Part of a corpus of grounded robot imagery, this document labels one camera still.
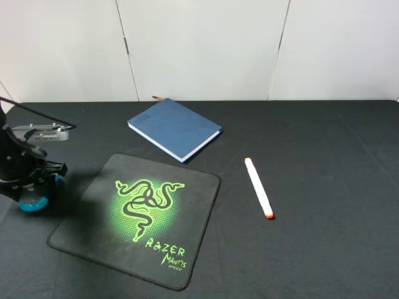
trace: black tablecloth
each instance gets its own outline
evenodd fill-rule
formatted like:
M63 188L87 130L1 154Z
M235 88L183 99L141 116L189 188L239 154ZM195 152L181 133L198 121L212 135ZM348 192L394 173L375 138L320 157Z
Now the black tablecloth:
M79 127L69 141L45 144L49 159L69 167L52 209L32 216L0 200L0 298L399 297L397 102L183 104L224 129L183 166L222 179L188 288L167 290L46 244L112 153L180 165L127 126L153 103L31 103ZM51 123L18 108L7 118ZM263 216L245 157L274 221Z

